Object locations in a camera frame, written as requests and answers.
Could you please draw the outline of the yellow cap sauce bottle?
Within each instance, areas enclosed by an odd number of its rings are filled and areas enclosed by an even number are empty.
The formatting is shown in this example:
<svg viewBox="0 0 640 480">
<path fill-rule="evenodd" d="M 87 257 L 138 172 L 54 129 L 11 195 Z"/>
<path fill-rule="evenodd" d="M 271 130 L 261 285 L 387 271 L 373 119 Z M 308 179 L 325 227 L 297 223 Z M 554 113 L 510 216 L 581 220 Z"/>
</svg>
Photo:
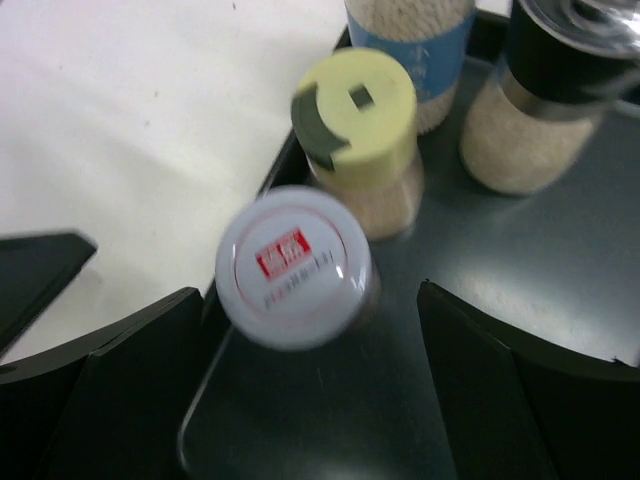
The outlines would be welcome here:
<svg viewBox="0 0 640 480">
<path fill-rule="evenodd" d="M 398 61 L 343 48 L 311 67 L 290 117 L 313 182 L 336 197 L 372 241 L 415 222 L 425 188 L 417 95 Z"/>
</svg>

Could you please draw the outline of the blue label silver cap bottle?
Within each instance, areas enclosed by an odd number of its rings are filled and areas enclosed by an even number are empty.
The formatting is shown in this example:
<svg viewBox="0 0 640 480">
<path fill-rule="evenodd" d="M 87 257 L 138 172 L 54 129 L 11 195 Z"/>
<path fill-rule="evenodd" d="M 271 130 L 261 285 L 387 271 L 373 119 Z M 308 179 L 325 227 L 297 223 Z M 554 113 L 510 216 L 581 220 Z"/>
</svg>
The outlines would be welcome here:
<svg viewBox="0 0 640 480">
<path fill-rule="evenodd" d="M 381 0 L 344 3 L 351 44 L 398 61 L 416 90 L 418 132 L 447 117 L 476 14 L 468 0 Z"/>
</svg>

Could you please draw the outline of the clear dome cap spice bottle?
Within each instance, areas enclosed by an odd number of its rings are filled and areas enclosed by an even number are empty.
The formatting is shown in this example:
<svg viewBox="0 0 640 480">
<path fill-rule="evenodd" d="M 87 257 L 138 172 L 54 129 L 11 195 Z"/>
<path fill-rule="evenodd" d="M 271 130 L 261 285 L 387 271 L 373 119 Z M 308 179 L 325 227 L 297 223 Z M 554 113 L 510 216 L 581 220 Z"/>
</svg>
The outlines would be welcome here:
<svg viewBox="0 0 640 480">
<path fill-rule="evenodd" d="M 636 1 L 515 1 L 503 52 L 460 139 L 467 173 L 531 195 L 554 183 L 639 83 Z"/>
</svg>

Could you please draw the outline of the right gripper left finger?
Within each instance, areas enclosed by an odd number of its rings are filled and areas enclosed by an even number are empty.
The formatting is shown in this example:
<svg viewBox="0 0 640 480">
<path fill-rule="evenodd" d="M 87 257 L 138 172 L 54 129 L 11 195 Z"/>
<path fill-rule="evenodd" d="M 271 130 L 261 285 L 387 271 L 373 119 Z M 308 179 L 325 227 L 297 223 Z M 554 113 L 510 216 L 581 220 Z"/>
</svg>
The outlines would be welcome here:
<svg viewBox="0 0 640 480">
<path fill-rule="evenodd" d="M 203 300 L 183 288 L 1 367 L 4 479 L 170 479 Z"/>
</svg>

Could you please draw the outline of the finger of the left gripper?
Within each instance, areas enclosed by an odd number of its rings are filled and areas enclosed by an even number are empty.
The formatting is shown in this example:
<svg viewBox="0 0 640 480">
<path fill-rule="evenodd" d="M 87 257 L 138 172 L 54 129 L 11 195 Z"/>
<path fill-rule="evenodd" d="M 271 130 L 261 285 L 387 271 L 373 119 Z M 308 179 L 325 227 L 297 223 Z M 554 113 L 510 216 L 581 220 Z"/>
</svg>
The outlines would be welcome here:
<svg viewBox="0 0 640 480">
<path fill-rule="evenodd" d="M 47 309 L 63 339 L 97 327 L 99 274 L 83 271 L 97 243 L 77 230 L 1 237 L 1 355 Z"/>
</svg>

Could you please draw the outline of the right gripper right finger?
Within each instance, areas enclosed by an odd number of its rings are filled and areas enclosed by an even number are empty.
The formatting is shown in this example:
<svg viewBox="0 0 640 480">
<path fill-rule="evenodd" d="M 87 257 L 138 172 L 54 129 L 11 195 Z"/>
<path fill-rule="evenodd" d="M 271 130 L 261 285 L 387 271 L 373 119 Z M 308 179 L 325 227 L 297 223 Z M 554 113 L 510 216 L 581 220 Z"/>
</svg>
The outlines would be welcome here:
<svg viewBox="0 0 640 480">
<path fill-rule="evenodd" d="M 459 478 L 638 478 L 638 368 L 546 341 L 430 281 L 417 306 Z"/>
</svg>

